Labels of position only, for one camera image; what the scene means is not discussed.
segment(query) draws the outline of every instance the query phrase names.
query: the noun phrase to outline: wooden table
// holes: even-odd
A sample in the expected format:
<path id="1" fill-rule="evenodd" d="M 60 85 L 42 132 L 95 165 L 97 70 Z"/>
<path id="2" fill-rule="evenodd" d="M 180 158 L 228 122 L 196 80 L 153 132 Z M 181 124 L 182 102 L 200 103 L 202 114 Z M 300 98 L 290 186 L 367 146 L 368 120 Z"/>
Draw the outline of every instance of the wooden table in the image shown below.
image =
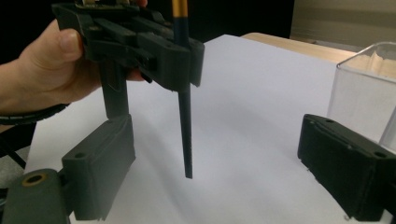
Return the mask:
<path id="1" fill-rule="evenodd" d="M 356 52 L 352 51 L 333 49 L 273 35 L 250 33 L 242 35 L 242 37 L 280 47 L 282 49 L 289 49 L 302 54 L 318 57 L 320 59 L 329 60 L 334 63 L 340 63 L 341 61 L 356 54 Z"/>

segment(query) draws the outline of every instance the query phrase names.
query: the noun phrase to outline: black plastic bracket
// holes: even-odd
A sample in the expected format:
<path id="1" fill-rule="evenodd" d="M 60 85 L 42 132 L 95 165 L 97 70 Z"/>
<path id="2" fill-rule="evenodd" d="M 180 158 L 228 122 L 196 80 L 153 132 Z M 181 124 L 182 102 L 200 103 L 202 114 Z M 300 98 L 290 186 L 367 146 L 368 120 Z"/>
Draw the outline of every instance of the black plastic bracket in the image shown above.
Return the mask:
<path id="1" fill-rule="evenodd" d="M 304 115 L 298 158 L 349 217 L 396 214 L 396 156 L 342 124 Z"/>

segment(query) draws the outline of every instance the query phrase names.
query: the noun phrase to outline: gold metal tip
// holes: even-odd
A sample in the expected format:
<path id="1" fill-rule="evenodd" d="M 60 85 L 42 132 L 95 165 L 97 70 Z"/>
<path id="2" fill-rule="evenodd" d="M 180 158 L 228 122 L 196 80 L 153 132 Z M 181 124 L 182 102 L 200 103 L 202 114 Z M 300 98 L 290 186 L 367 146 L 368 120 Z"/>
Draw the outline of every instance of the gold metal tip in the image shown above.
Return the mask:
<path id="1" fill-rule="evenodd" d="M 173 16 L 174 17 L 188 17 L 187 0 L 172 0 Z"/>

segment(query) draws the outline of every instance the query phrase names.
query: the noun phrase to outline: white wall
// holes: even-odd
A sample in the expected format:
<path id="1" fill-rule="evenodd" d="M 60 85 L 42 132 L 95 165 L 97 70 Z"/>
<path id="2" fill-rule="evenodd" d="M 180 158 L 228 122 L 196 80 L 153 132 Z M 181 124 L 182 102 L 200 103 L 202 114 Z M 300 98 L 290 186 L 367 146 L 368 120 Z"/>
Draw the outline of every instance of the white wall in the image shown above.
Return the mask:
<path id="1" fill-rule="evenodd" d="M 290 38 L 363 48 L 396 42 L 396 0 L 295 0 Z"/>

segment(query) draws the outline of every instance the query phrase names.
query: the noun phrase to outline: black cable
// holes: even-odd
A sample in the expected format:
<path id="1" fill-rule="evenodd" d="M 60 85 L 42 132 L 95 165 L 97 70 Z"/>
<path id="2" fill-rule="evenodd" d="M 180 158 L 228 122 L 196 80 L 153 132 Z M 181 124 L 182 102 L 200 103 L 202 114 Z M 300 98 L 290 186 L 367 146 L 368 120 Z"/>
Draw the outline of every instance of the black cable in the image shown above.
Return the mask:
<path id="1" fill-rule="evenodd" d="M 26 166 L 26 161 L 16 153 L 6 140 L 0 136 L 0 150 L 6 153 L 12 160 L 14 160 L 22 169 Z"/>

